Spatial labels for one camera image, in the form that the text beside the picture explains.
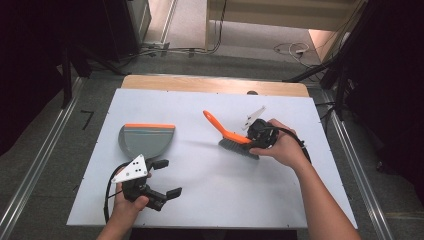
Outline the beige furniture frame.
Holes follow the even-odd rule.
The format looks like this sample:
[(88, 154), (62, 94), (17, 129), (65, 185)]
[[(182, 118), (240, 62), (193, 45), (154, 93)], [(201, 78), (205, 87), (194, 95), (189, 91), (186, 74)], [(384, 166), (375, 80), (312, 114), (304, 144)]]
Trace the beige furniture frame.
[(207, 19), (335, 31), (367, 0), (207, 0)]

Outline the aluminium floor rail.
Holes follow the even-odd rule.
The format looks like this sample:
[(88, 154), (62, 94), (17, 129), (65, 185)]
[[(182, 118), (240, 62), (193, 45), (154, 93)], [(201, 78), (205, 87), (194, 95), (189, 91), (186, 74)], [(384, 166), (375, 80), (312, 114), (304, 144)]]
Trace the aluminium floor rail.
[(382, 211), (377, 195), (349, 135), (331, 105), (327, 106), (326, 134), (332, 147), (348, 202), (361, 234), (369, 229), (376, 240), (393, 240), (394, 236)]
[(19, 187), (11, 196), (4, 212), (1, 214), (0, 240), (7, 240), (11, 235), (16, 222), (25, 208), (31, 193), (50, 158), (50, 155), (73, 112), (83, 86), (84, 79), (77, 77), (72, 85), (73, 96), (66, 106), (58, 112), (54, 122), (49, 128), (48, 134), (43, 140), (42, 145), (37, 149), (37, 154), (32, 159), (31, 165), (22, 178)]

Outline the black metal stand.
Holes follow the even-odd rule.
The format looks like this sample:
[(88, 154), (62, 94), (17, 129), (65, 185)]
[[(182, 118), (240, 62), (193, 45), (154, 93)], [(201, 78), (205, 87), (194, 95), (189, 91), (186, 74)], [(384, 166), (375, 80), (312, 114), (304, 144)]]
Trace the black metal stand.
[(116, 75), (126, 76), (126, 73), (113, 66), (111, 63), (93, 51), (89, 50), (87, 47), (80, 44), (66, 43), (61, 48), (61, 66), (64, 93), (62, 108), (66, 108), (70, 104), (73, 97), (73, 90), (71, 85), (71, 68), (74, 68), (80, 77), (89, 77), (92, 73), (92, 68), (88, 63), (89, 59), (94, 60)]
[(337, 52), (332, 54), (328, 60), (320, 65), (309, 67), (304, 73), (298, 76), (284, 80), (284, 83), (300, 83), (314, 74), (324, 72), (319, 85), (324, 90), (329, 90), (333, 86), (337, 87), (333, 111), (340, 120), (343, 120), (343, 98), (348, 83), (349, 54), (355, 47), (357, 38), (361, 35), (362, 29), (366, 26), (375, 10), (374, 3), (375, 0), (359, 0), (359, 4), (355, 7), (351, 16), (341, 26), (342, 32), (345, 32), (349, 24), (353, 23), (354, 26), (351, 28), (350, 34), (347, 37), (342, 37), (336, 44)]

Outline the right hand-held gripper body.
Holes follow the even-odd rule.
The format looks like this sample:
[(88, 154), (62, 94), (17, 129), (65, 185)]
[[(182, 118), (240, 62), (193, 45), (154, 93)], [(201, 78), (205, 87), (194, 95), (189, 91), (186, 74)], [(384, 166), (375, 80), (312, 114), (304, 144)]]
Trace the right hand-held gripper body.
[(242, 129), (248, 130), (252, 127), (255, 130), (255, 138), (249, 145), (249, 148), (261, 148), (266, 149), (274, 145), (277, 141), (278, 129), (272, 124), (260, 118), (261, 114), (266, 110), (265, 106), (262, 106), (255, 112), (247, 116)]

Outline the person's right hand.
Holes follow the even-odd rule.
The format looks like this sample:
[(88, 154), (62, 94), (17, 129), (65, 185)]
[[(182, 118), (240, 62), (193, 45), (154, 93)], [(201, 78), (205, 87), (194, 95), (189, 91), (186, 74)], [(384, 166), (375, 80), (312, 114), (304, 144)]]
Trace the person's right hand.
[(303, 172), (311, 168), (311, 163), (296, 141), (296, 132), (276, 119), (269, 120), (269, 123), (282, 129), (278, 133), (276, 143), (267, 149), (251, 148), (249, 152), (255, 155), (273, 157), (279, 163), (292, 168), (295, 172)]

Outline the person's left hand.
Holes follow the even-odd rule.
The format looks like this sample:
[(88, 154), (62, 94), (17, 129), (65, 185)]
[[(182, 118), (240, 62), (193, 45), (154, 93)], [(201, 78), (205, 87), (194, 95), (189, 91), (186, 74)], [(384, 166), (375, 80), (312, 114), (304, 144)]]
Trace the person's left hand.
[(149, 199), (146, 196), (140, 196), (131, 202), (124, 197), (121, 190), (122, 184), (117, 183), (114, 206), (108, 223), (115, 229), (128, 230), (133, 226), (139, 213), (147, 206)]

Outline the grey power strip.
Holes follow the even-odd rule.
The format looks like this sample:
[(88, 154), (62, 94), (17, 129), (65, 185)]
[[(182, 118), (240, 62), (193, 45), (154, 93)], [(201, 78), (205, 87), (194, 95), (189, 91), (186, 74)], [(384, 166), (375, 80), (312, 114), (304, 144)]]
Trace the grey power strip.
[(167, 50), (169, 49), (169, 42), (145, 42), (141, 45), (143, 50)]

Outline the orange and grey hand brush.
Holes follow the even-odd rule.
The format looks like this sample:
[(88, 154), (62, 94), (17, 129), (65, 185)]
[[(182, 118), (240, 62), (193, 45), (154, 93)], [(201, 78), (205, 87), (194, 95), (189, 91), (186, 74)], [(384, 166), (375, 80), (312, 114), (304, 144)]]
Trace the orange and grey hand brush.
[(249, 152), (250, 139), (227, 130), (209, 111), (204, 110), (205, 118), (221, 133), (222, 139), (218, 145), (239, 155), (258, 160), (259, 156)]

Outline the white board on table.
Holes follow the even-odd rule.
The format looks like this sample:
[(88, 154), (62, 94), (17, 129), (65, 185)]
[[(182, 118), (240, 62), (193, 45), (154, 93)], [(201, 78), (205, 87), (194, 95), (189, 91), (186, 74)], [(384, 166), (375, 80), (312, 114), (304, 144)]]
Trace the white board on table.
[(166, 168), (148, 183), (166, 192), (181, 188), (180, 197), (160, 211), (145, 209), (140, 227), (303, 228), (306, 218), (294, 172), (270, 157), (253, 160), (219, 146), (220, 133), (203, 113), (209, 111), (228, 130), (241, 132), (256, 110), (265, 120), (276, 118), (296, 130), (312, 165), (347, 217), (354, 216), (314, 101), (309, 97), (259, 96), (119, 89), (115, 92), (68, 223), (102, 226), (103, 205), (113, 170), (127, 161), (118, 145), (126, 123), (175, 125), (163, 153)]

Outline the light wooden panel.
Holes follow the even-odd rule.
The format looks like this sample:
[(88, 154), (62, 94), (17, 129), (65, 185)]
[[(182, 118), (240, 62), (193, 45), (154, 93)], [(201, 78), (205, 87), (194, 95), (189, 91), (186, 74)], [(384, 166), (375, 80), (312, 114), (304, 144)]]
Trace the light wooden panel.
[(309, 29), (308, 32), (320, 61), (327, 61), (333, 51), (337, 34), (334, 31), (316, 29)]

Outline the black cabinet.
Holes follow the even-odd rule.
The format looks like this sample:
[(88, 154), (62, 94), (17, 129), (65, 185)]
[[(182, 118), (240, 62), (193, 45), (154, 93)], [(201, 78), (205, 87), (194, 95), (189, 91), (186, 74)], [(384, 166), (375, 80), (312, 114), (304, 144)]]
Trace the black cabinet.
[(103, 0), (118, 59), (135, 54), (138, 42), (130, 11), (133, 0)]

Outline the grey dustpan with orange lip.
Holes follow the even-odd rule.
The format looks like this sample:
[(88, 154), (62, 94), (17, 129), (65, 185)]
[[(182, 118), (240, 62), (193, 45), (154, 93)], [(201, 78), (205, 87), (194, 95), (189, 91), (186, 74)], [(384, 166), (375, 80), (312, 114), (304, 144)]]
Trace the grey dustpan with orange lip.
[(173, 124), (124, 124), (118, 134), (121, 151), (130, 159), (140, 154), (145, 159), (155, 158), (163, 154), (174, 136)]

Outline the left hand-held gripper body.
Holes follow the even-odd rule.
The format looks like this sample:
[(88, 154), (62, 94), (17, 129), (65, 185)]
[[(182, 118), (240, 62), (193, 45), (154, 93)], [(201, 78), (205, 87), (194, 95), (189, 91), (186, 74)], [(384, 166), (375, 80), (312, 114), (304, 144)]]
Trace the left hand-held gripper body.
[(152, 163), (158, 160), (146, 161), (144, 156), (140, 154), (131, 162), (129, 162), (111, 182), (114, 184), (122, 184), (122, 192), (124, 197), (131, 202), (134, 202), (140, 196), (146, 196), (149, 199), (148, 208), (160, 211), (167, 201), (166, 195), (154, 191), (147, 184), (149, 171), (152, 168)]

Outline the wooden table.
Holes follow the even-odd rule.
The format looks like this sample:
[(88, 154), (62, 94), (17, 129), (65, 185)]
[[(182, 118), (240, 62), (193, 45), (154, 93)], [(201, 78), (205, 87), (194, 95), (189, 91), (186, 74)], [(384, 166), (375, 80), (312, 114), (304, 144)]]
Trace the wooden table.
[(121, 87), (124, 89), (225, 94), (247, 94), (248, 92), (255, 92), (258, 95), (265, 96), (309, 96), (307, 87), (302, 83), (243, 80), (225, 77), (128, 75), (124, 78)]

